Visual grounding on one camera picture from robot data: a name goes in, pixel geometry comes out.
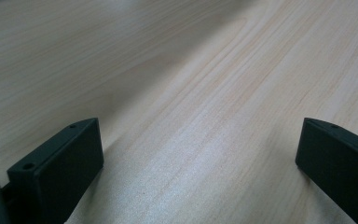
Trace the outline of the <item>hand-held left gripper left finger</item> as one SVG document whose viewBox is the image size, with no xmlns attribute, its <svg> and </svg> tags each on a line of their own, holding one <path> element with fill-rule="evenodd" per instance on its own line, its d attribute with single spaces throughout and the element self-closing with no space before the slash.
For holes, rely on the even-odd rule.
<svg viewBox="0 0 358 224">
<path fill-rule="evenodd" d="M 63 224 L 102 168 L 99 121 L 65 127 L 7 170 L 14 223 Z"/>
</svg>

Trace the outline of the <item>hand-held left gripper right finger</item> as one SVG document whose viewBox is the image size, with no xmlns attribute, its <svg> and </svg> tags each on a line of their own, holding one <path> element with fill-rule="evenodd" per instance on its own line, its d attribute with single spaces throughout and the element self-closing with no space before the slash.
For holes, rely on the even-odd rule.
<svg viewBox="0 0 358 224">
<path fill-rule="evenodd" d="M 358 135 L 306 118 L 296 165 L 358 224 Z"/>
</svg>

